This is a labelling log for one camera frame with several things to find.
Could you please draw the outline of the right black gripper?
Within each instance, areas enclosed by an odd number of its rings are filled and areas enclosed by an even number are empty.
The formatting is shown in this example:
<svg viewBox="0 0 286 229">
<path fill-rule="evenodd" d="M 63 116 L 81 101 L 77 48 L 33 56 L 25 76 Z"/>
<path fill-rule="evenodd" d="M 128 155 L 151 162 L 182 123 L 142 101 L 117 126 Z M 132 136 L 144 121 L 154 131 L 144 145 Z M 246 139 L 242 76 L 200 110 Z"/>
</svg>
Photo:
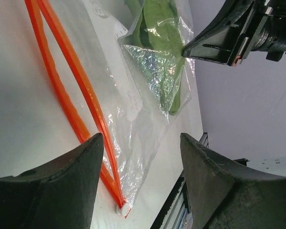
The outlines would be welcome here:
<svg viewBox="0 0 286 229">
<path fill-rule="evenodd" d="M 189 42 L 182 56 L 236 66 L 260 40 L 272 7 L 268 0 L 226 0 L 210 24 Z"/>
</svg>

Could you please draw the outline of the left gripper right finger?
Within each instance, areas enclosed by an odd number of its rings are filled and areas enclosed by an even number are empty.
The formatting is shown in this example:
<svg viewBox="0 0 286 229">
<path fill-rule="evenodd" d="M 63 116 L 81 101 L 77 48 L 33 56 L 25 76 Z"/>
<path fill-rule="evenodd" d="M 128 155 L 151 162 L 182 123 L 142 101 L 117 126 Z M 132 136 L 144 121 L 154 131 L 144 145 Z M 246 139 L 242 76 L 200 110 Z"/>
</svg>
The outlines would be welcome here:
<svg viewBox="0 0 286 229">
<path fill-rule="evenodd" d="M 244 166 L 187 133 L 180 149 L 195 229 L 286 229 L 286 177 Z"/>
</svg>

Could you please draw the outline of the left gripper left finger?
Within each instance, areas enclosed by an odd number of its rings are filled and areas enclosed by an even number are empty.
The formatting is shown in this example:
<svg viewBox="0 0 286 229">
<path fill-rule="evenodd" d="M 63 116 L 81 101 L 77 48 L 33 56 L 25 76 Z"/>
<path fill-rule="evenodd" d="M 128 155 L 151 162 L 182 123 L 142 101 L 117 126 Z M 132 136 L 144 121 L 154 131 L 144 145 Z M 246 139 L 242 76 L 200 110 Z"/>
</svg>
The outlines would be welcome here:
<svg viewBox="0 0 286 229">
<path fill-rule="evenodd" d="M 39 167 L 0 178 L 0 229 L 88 229 L 104 152 L 93 137 Z"/>
</svg>

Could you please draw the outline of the green fake leaf vegetable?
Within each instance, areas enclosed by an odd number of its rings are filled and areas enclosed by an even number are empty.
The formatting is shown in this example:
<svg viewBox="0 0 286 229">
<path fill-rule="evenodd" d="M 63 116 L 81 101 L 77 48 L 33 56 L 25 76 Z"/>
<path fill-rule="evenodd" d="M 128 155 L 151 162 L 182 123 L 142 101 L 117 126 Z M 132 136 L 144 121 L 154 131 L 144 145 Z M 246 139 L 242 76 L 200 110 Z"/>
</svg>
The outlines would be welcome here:
<svg viewBox="0 0 286 229">
<path fill-rule="evenodd" d="M 127 0 L 132 10 L 140 9 L 138 22 L 124 45 L 147 81 L 160 108 L 170 115 L 181 107 L 181 78 L 185 59 L 182 57 L 183 40 L 174 1 Z"/>
</svg>

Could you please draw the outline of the clear zip top bag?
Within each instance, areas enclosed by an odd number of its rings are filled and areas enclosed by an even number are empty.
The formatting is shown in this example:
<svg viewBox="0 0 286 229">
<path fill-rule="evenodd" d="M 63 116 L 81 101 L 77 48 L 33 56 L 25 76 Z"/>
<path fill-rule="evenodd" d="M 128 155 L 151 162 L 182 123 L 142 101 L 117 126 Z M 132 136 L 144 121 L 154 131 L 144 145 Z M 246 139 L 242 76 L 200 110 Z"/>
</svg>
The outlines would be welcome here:
<svg viewBox="0 0 286 229">
<path fill-rule="evenodd" d="M 184 43 L 192 38 L 174 0 Z M 25 5 L 47 75 L 64 114 L 83 143 L 96 128 L 103 135 L 101 180 L 126 217 L 144 183 L 161 139 L 189 97 L 191 64 L 185 60 L 181 107 L 170 115 L 160 108 L 142 71 L 124 45 L 141 10 L 125 27 L 102 0 L 27 0 Z"/>
</svg>

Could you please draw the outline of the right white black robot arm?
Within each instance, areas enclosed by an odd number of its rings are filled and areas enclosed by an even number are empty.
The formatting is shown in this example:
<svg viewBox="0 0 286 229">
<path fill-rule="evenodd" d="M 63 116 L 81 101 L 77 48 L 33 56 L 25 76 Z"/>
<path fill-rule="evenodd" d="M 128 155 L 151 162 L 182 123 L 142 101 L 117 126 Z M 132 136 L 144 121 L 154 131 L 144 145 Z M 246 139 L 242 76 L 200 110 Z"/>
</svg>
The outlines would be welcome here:
<svg viewBox="0 0 286 229">
<path fill-rule="evenodd" d="M 286 54 L 286 0 L 227 0 L 183 57 L 236 66 L 250 52 L 274 62 Z"/>
</svg>

